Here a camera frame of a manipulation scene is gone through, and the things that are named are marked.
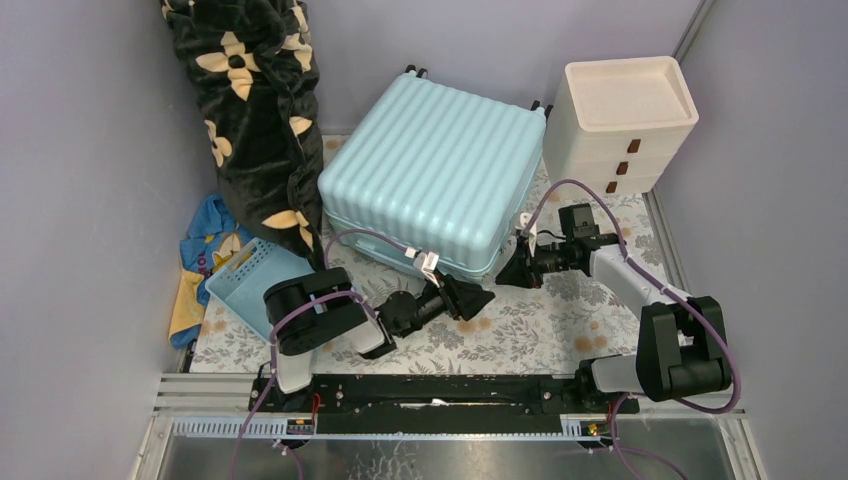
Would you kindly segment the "black floral plush blanket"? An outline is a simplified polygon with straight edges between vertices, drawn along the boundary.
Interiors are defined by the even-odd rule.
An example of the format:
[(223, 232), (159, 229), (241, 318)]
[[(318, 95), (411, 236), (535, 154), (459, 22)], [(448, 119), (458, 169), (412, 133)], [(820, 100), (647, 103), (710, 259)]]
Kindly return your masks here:
[(319, 69), (302, 1), (163, 1), (220, 194), (254, 236), (324, 267)]

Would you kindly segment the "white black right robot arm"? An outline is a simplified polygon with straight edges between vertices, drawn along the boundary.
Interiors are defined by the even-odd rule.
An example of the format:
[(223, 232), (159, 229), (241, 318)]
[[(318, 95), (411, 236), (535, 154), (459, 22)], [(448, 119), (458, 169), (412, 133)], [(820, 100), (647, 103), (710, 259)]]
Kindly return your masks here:
[(537, 245), (533, 236), (518, 234), (514, 253), (496, 282), (535, 289), (542, 287), (547, 274), (580, 271), (636, 316), (634, 353), (579, 364), (573, 386), (579, 407), (597, 412), (617, 393), (684, 402), (734, 384), (723, 312), (715, 299), (692, 297), (644, 271), (622, 253), (617, 234), (601, 233), (589, 205), (563, 207), (559, 217), (563, 240)]

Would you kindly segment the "floral patterned floor mat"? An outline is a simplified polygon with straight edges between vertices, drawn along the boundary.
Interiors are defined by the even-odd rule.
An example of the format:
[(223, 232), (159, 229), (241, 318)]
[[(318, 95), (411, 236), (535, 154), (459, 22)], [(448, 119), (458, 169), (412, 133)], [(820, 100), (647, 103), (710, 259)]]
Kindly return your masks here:
[[(614, 229), (592, 199), (561, 199), (562, 186), (543, 210), (540, 229), (559, 235), (558, 209), (591, 202), (603, 233)], [(628, 251), (665, 280), (663, 256), (641, 194), (605, 197)], [(345, 267), (371, 305), (389, 293), (418, 294), (422, 280), (336, 244), (331, 265)], [(545, 275), (540, 289), (487, 285), (496, 298), (468, 322), (441, 316), (397, 340), (397, 350), (376, 360), (360, 357), (344, 339), (317, 350), (316, 373), (354, 374), (570, 374), (586, 358), (635, 352), (638, 321), (617, 296), (579, 271)], [(224, 305), (206, 309), (190, 373), (256, 373), (270, 349)]]

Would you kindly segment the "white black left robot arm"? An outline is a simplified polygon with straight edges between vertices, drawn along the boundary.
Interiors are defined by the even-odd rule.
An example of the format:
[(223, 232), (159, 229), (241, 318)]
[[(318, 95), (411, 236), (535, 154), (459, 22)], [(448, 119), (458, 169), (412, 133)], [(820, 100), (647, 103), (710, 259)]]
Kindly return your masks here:
[(272, 398), (288, 411), (309, 401), (312, 352), (344, 337), (366, 359), (379, 358), (406, 338), (446, 315), (469, 321), (495, 299), (482, 286), (439, 271), (414, 295), (396, 291), (377, 307), (353, 288), (341, 267), (279, 282), (263, 295), (271, 325)]

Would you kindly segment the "light blue perforated plastic basket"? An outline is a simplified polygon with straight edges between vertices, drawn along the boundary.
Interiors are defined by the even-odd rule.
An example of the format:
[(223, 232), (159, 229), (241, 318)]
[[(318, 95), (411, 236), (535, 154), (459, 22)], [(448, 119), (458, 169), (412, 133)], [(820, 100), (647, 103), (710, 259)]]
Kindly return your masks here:
[(206, 281), (206, 290), (254, 334), (268, 342), (271, 324), (266, 316), (264, 293), (277, 283), (313, 272), (306, 259), (254, 238)]

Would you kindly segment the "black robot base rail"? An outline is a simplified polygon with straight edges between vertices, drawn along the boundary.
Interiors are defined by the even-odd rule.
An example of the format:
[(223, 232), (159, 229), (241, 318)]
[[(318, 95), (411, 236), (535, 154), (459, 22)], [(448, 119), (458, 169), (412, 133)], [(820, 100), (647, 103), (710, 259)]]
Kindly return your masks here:
[(294, 435), (544, 435), (604, 438), (565, 416), (637, 414), (639, 403), (594, 389), (588, 376), (316, 374), (285, 393), (259, 372), (248, 407), (292, 414)]

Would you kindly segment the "light blue ribbed suitcase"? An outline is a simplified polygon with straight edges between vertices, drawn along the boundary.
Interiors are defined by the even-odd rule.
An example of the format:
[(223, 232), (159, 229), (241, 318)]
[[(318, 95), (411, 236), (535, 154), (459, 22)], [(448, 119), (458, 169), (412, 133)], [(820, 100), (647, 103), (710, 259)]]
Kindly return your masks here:
[(405, 248), (474, 283), (496, 267), (542, 159), (548, 111), (506, 104), (408, 69), (319, 176), (342, 241), (411, 272)]

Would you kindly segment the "blue yellow cloth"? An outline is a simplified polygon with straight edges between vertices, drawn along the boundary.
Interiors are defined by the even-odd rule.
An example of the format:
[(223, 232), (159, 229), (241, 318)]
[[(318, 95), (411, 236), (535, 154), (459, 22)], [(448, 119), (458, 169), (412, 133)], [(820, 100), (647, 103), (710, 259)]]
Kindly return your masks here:
[(173, 348), (197, 339), (210, 299), (206, 281), (252, 239), (221, 195), (209, 195), (200, 203), (179, 244), (181, 277), (168, 333)]

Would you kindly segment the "white three-drawer storage cabinet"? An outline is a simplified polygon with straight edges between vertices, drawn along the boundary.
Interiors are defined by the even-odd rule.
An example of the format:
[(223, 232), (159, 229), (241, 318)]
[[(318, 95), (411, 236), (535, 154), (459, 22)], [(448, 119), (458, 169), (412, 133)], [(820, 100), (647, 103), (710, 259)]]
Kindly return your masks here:
[(549, 114), (542, 158), (564, 197), (653, 189), (699, 120), (670, 56), (572, 62)]

